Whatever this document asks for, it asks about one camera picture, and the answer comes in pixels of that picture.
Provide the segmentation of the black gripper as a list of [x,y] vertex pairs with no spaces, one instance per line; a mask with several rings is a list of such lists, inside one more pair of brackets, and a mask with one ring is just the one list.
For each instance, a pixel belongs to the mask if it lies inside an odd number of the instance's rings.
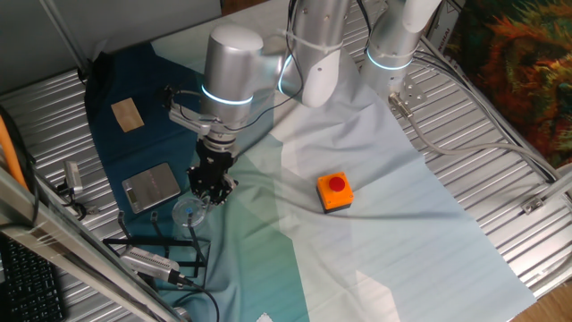
[[234,157],[230,152],[218,152],[208,148],[204,140],[196,145],[198,164],[187,170],[189,186],[192,193],[202,202],[222,205],[237,187],[237,181],[228,175],[234,165]]

